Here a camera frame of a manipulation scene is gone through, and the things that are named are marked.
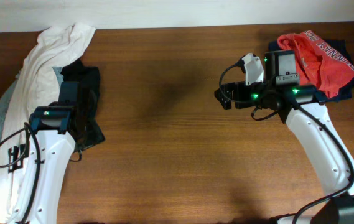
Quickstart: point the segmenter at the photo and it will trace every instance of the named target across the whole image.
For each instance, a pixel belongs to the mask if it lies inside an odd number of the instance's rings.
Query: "navy blue cloth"
[[[345,40],[325,40],[325,41],[331,47],[333,47],[338,52],[340,52],[351,64],[353,64],[351,56],[347,52],[347,49],[345,48]],[[268,44],[268,50],[275,51],[275,50],[282,50],[282,49],[278,46],[277,41],[273,41]],[[317,94],[317,98],[319,101],[324,101],[324,102],[339,102],[340,100],[347,100],[352,98],[352,88],[354,88],[354,77],[349,83],[347,83],[345,86],[340,88],[337,96],[334,96],[333,98],[329,99],[322,91],[319,91]]]
[[[82,61],[78,59],[64,67],[61,74],[63,75],[63,80],[65,82],[80,82],[83,90],[90,91],[90,107],[88,112],[88,123],[85,126],[85,135],[81,138],[82,141],[77,140],[75,146],[75,152],[82,152],[105,140],[105,136],[95,121],[97,102],[100,97],[100,71],[98,67],[84,66]]]

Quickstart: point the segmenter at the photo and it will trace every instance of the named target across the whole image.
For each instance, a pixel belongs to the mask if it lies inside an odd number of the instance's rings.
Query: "red cloth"
[[[283,50],[294,51],[300,85],[314,84],[328,98],[337,96],[354,77],[354,66],[311,30],[282,35],[277,43]]]

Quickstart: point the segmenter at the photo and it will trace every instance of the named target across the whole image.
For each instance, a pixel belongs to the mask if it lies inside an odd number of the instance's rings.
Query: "white cloth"
[[[94,32],[94,27],[77,23],[66,29],[51,27],[38,36],[38,44],[24,60],[12,94],[2,139],[23,128],[23,123],[29,121],[36,107],[58,100],[60,87],[52,67],[64,67],[80,58]],[[9,148],[25,142],[24,133],[8,140],[0,148],[0,164],[9,163]],[[23,169],[10,174],[7,168],[0,169],[0,223],[5,223],[13,211],[23,175]]]

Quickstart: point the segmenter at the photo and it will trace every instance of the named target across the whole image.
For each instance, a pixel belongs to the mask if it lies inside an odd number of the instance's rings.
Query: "wood grain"
[[[213,97],[240,56],[309,29],[345,39],[354,60],[354,22],[96,31],[82,60],[101,72],[96,119],[106,141],[69,163],[58,222],[248,223],[321,197],[279,118],[255,122],[251,109],[223,110]],[[0,96],[36,37],[0,34]],[[236,69],[225,81],[242,79]],[[327,106],[354,157],[354,97]]]

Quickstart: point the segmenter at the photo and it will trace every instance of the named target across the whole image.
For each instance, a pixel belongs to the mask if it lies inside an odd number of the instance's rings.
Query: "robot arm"
[[[42,163],[34,202],[27,220],[31,224],[56,223],[63,177],[69,158],[75,149],[75,140],[69,132],[59,134],[57,130],[39,131],[36,136]],[[31,144],[20,194],[8,223],[17,223],[24,216],[32,192],[36,162],[35,146]]]
[[[57,222],[59,196],[70,156],[73,152],[81,156],[83,150],[105,140],[93,118],[93,108],[96,96],[90,89],[82,88],[78,82],[63,82],[58,101],[40,106],[31,114],[29,124],[25,123],[31,134],[25,145],[28,151],[17,159],[23,158],[27,165],[23,166],[23,180],[7,223]]]
[[[306,205],[295,215],[271,220],[278,224],[354,224],[354,159],[334,129],[326,106],[318,100],[321,93],[312,85],[299,86],[293,51],[266,53],[265,81],[258,79],[262,73],[262,69],[258,68],[262,67],[261,61],[252,54],[248,55],[221,75],[215,98],[224,109],[231,109],[232,102],[235,102],[237,109],[255,106],[251,114],[253,118],[258,109],[274,110],[265,118],[254,119],[261,121],[275,114],[280,116],[303,145],[326,195]],[[225,73],[233,67],[240,67],[246,73],[246,81],[222,84]],[[249,80],[256,82],[248,82],[248,74],[253,76]],[[309,207],[323,201],[328,202],[314,217],[301,215]]]

